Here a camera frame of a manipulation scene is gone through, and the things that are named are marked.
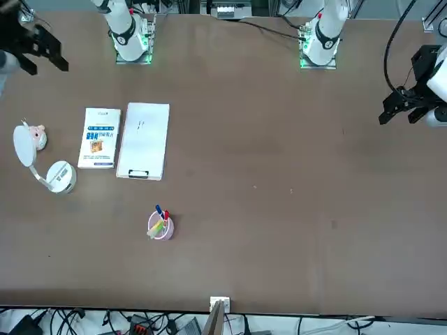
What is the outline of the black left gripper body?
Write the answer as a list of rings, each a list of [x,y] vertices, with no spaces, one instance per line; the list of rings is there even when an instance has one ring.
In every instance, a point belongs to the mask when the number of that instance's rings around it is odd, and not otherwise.
[[[411,58],[413,73],[416,80],[416,83],[411,90],[416,98],[429,102],[438,101],[439,99],[427,86],[427,82],[431,78],[435,69],[440,49],[440,45],[422,45]]]

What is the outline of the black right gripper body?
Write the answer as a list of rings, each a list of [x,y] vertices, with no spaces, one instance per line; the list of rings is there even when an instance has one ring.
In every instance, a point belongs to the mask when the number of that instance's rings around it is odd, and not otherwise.
[[[26,1],[1,1],[1,49],[11,54],[38,53],[39,32]]]

